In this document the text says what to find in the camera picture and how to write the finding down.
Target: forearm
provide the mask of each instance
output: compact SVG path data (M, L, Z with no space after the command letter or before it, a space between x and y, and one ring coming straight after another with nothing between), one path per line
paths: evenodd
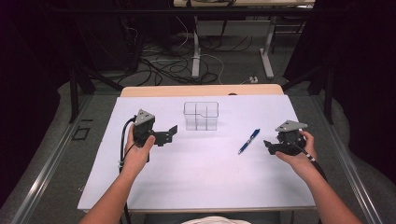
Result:
M135 178L121 173L80 223L118 223Z
M319 173L311 175L304 181L311 190L320 219L324 224L361 223Z

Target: handheld controller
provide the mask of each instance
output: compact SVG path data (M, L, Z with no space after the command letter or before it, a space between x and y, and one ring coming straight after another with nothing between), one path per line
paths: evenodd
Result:
M271 155L280 151L291 156L296 156L302 152L300 148L304 148L306 143L304 137L300 135L299 129L306 127L308 125L304 123L287 120L276 128L276 131L279 132L277 135L279 144L272 144L265 140L264 144L268 147Z
M169 129L168 132L154 132L152 130L155 122L154 115L142 109L139 110L132 121L134 122L134 144L138 147L145 145L150 135L155 136L154 145L162 147L166 143L171 143L173 135L177 133L177 125Z

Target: blue pen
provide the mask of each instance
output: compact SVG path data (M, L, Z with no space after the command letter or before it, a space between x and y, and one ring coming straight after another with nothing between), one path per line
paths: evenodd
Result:
M251 140L253 140L257 136L257 134L259 132L260 132L260 129L254 130L253 134L249 137L247 142L241 147L241 149L239 149L238 154L241 154L245 150L245 148L248 147L248 145L250 144Z

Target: hand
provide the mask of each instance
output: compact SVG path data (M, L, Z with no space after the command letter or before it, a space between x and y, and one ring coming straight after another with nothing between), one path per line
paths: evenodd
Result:
M317 152L314 150L314 136L312 136L308 132L300 131L300 134L305 137L306 145L305 150L311 154L315 160L317 159ZM293 168L294 172L302 179L306 180L309 176L313 174L313 172L318 172L311 161L305 156L304 153L300 153L296 156L289 156L285 153L276 152L276 156L280 158L282 161L287 162L291 168Z
M125 160L122 171L129 173L129 175L138 175L143 167L146 165L149 151L154 145L155 137L153 135L148 137L146 144L139 148L134 145L134 125L129 128L127 143L125 145Z

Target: transparent box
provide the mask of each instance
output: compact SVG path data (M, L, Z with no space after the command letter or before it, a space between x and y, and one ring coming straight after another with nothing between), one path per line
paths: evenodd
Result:
M187 131L215 131L218 128L219 103L186 102L184 118Z

